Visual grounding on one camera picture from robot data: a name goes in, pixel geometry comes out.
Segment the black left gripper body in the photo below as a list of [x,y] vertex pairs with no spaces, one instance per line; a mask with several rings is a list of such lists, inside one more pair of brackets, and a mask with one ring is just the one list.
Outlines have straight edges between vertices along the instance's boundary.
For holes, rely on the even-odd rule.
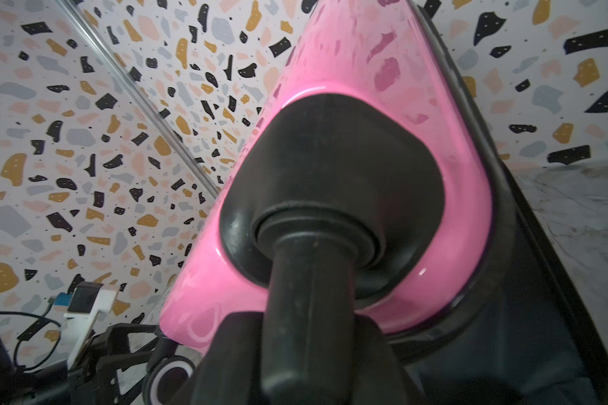
[[[151,374],[174,356],[177,342],[154,325],[119,323],[95,335],[81,349],[78,364],[69,369],[72,404],[131,404],[149,398]],[[118,372],[145,366],[146,376],[128,391],[119,387]]]

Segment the pink hard-shell suitcase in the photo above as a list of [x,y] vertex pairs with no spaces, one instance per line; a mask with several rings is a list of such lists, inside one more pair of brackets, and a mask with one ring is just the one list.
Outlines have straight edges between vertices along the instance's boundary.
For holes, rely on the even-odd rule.
[[160,315],[147,404],[608,404],[608,353],[430,15],[322,1]]

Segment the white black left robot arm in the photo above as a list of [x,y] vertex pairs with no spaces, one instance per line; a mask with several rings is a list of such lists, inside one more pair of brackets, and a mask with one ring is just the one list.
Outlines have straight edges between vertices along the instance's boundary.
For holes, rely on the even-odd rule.
[[0,337],[0,404],[170,404],[194,373],[153,325],[120,323],[78,342],[78,356],[39,369],[18,364]]

